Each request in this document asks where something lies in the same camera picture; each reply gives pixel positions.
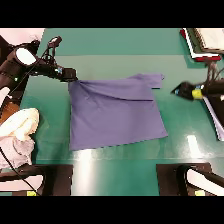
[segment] teal tabletop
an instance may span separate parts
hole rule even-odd
[[[159,195],[156,164],[210,162],[224,176],[224,143],[203,101],[170,94],[182,81],[201,82],[207,70],[195,63],[178,28],[46,29],[38,51],[61,36],[57,63],[77,70],[79,79],[119,79],[137,73],[165,75],[153,90],[168,137],[130,145],[69,150],[68,84],[30,77],[21,108],[37,108],[33,162],[73,164],[72,195]]]

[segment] shirt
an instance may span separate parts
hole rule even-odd
[[[130,144],[167,136],[151,88],[161,74],[69,83],[70,150]]]

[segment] crumpled cloth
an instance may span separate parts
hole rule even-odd
[[[10,116],[0,126],[0,147],[14,168],[31,162],[35,142],[30,138],[39,123],[39,112],[35,108],[24,109]],[[0,153],[0,169],[10,168]]]
[[[69,83],[70,150],[130,144],[168,134],[152,93],[162,74]]]

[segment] table surface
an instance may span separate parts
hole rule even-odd
[[[202,101],[170,94],[182,81],[199,82],[207,70],[189,56],[178,28],[45,29],[38,51],[61,36],[57,63],[77,70],[79,79],[118,79],[137,73],[165,75],[153,90],[168,137],[130,145],[69,151],[70,102],[67,83],[30,77],[21,108],[37,108],[40,123],[33,161],[74,164],[72,195],[159,195],[158,163],[210,162],[224,176],[224,143]]]

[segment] purple cloth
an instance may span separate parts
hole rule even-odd
[[[151,88],[163,75],[69,83],[70,149],[92,149],[167,136]]]

